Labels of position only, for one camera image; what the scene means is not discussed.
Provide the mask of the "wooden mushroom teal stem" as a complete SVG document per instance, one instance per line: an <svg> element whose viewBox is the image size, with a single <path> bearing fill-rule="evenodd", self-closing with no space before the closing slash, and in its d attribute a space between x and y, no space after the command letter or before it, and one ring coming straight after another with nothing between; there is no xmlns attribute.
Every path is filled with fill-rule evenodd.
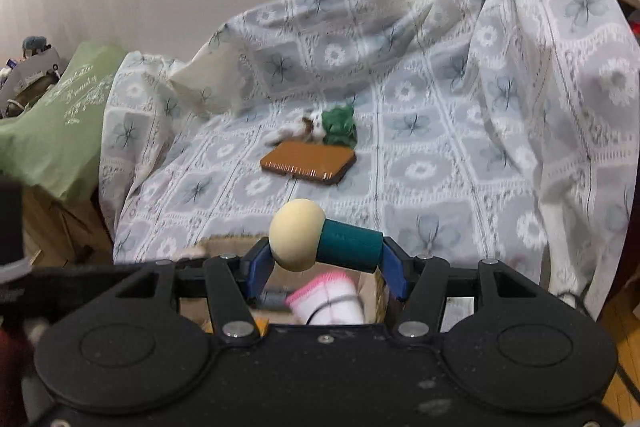
<svg viewBox="0 0 640 427"><path fill-rule="evenodd" d="M293 199L273 217L268 231L272 257L291 272L316 263L373 273L382 259L383 234L326 217L310 199Z"/></svg>

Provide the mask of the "pink white sock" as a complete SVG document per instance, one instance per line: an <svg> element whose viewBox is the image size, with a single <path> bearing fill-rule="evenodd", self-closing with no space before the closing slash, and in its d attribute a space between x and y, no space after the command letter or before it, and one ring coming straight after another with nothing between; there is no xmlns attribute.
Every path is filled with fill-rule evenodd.
<svg viewBox="0 0 640 427"><path fill-rule="evenodd" d="M366 318L356 284L343 271L318 275L289 295L286 304L304 325L362 325Z"/></svg>

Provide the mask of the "green white plush toy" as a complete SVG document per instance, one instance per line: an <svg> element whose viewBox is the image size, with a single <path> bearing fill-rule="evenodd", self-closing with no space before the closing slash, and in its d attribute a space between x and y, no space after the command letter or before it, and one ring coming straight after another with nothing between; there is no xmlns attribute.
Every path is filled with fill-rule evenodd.
<svg viewBox="0 0 640 427"><path fill-rule="evenodd" d="M337 105L330 109L303 110L265 136L267 146L299 141L355 148L358 142L354 108Z"/></svg>

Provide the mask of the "dark teal bottle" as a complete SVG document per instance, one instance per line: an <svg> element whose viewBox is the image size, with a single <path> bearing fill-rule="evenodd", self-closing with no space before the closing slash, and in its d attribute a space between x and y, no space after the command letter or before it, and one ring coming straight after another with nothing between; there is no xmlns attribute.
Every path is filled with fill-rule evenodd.
<svg viewBox="0 0 640 427"><path fill-rule="evenodd" d="M286 288L266 288L257 297L255 307L272 312L288 312L288 297L293 294Z"/></svg>

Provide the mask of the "woven basket with fabric liner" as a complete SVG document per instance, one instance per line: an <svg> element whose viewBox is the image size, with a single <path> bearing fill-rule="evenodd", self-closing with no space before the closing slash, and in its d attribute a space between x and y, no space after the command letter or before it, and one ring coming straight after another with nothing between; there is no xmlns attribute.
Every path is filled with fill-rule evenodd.
<svg viewBox="0 0 640 427"><path fill-rule="evenodd" d="M219 257L222 254L236 254L244 256L259 241L258 236L228 236L209 237L203 239L191 247L184 248L175 253L172 260L204 259ZM332 265L314 265L304 272L288 272L280 265L275 265L266 284L266 288L286 288L289 291L297 291L308 284L318 275L338 271ZM380 272L364 273L352 270L344 270L356 284L358 294L362 300L364 316L367 323L381 323L385 320L390 292L383 282ZM446 332L454 324L473 313L473 299L471 297L449 298L446 303L444 318L442 319L442 331ZM256 323L263 333L269 323L300 324L291 312L272 312L259 310L253 307L250 310ZM181 298L180 314L198 324L206 333L213 332L208 306L203 298Z"/></svg>

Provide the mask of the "brown leather case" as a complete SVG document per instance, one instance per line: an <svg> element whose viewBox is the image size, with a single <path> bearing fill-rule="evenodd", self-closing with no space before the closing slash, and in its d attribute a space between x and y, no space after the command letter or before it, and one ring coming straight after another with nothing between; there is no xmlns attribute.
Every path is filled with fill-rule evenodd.
<svg viewBox="0 0 640 427"><path fill-rule="evenodd" d="M355 164L349 147L285 141L260 160L262 170L321 184L337 184Z"/></svg>

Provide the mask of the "green embroidered pillow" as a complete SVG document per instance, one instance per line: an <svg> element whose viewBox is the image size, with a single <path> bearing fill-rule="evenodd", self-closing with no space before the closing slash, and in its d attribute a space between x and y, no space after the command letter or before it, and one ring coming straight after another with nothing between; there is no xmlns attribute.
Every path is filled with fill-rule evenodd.
<svg viewBox="0 0 640 427"><path fill-rule="evenodd" d="M21 116L1 121L1 173L62 202L98 185L103 115L121 46L78 46L61 80Z"/></svg>

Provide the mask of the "floral lace sofa cover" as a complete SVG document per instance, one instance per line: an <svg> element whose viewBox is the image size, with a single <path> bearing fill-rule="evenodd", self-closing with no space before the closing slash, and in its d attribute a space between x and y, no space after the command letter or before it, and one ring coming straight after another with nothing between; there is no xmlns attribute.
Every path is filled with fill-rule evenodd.
<svg viewBox="0 0 640 427"><path fill-rule="evenodd" d="M297 112L354 108L337 184L260 168ZM598 314L631 216L639 47L616 0L276 0L191 61L132 52L106 102L113 258L265 234L306 197L453 265L496 258Z"/></svg>

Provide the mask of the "cardboard box with clutter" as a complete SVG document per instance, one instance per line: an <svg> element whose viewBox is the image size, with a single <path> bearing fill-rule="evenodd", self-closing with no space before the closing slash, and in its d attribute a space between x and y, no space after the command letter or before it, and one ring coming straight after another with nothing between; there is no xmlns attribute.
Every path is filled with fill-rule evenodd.
<svg viewBox="0 0 640 427"><path fill-rule="evenodd" d="M66 69L67 61L43 36L22 43L21 61L7 60L1 69L1 117L12 118L34 105Z"/></svg>

